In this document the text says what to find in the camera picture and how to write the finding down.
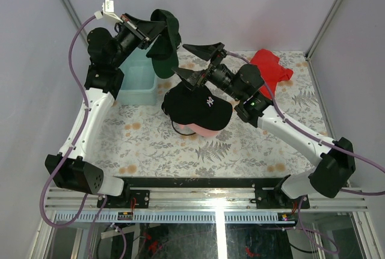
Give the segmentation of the dark green baseball cap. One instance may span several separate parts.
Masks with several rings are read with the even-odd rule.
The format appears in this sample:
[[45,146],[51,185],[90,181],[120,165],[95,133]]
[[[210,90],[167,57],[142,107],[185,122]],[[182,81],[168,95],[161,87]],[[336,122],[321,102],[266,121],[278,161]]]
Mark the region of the dark green baseball cap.
[[158,38],[146,54],[152,60],[152,66],[157,77],[168,79],[174,75],[174,68],[178,68],[179,59],[177,50],[182,39],[179,34],[179,21],[169,11],[156,9],[151,14],[152,21],[165,23]]

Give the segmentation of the teal plastic bin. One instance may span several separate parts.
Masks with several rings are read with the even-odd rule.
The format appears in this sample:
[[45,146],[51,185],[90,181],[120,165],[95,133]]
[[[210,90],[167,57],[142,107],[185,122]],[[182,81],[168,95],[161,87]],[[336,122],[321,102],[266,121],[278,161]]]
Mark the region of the teal plastic bin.
[[124,74],[123,82],[117,96],[121,105],[155,105],[157,76],[146,51],[136,49],[120,66]]

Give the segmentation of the black wire hat stand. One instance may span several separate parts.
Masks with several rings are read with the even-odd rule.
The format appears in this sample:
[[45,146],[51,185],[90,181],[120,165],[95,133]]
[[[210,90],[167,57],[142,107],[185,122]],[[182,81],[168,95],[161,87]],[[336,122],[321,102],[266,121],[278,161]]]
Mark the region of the black wire hat stand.
[[179,124],[177,122],[174,122],[172,121],[171,122],[171,126],[173,128],[173,130],[179,134],[179,135],[182,135],[182,136],[193,136],[196,134],[195,131],[191,130],[189,127],[187,127],[186,125],[183,125],[183,124]]

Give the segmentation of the pink baseball cap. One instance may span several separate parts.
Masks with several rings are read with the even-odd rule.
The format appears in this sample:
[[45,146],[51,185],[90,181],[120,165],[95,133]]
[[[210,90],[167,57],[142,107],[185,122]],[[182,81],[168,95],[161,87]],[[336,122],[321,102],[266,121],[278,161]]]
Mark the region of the pink baseball cap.
[[188,128],[189,130],[192,130],[194,133],[205,137],[205,138],[211,138],[217,136],[221,131],[220,130],[210,130],[210,129],[205,129],[204,127],[201,127],[196,124],[177,124],[181,129],[186,129]]

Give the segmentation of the red cloth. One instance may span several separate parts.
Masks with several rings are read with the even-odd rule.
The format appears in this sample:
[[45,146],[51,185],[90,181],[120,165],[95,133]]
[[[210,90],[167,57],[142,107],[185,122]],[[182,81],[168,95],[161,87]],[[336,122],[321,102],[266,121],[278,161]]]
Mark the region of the red cloth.
[[276,86],[283,81],[289,81],[294,74],[291,69],[280,65],[280,58],[270,50],[260,49],[251,59],[251,64],[258,67],[261,77],[275,95]]

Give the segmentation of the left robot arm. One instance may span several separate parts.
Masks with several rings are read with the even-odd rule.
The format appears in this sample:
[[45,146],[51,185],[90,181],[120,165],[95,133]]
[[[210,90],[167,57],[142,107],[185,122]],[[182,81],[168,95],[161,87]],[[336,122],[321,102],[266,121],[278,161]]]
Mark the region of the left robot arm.
[[120,178],[106,175],[91,163],[94,140],[122,87],[124,73],[120,66],[135,49],[147,49],[163,32],[163,20],[141,20],[128,14],[97,12],[88,19],[112,19],[116,35],[102,27],[87,35],[90,65],[84,83],[76,80],[82,94],[82,105],[64,145],[56,155],[47,155],[45,167],[51,183],[62,189],[91,195],[109,195],[117,207],[131,203],[132,194]]

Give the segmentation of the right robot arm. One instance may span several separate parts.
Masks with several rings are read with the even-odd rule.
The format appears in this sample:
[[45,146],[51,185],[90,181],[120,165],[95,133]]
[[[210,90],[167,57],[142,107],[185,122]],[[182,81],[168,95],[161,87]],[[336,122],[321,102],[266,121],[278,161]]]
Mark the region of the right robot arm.
[[295,199],[312,193],[335,198],[342,191],[356,170],[351,141],[321,135],[283,113],[273,97],[262,94],[260,89],[266,83],[256,65],[247,61],[233,73],[223,64],[227,56],[235,56],[225,50],[224,44],[184,44],[183,48],[209,63],[201,71],[173,68],[187,88],[196,90],[207,82],[212,83],[238,102],[235,111],[243,122],[272,133],[314,166],[281,180],[274,192],[278,206],[289,207]]

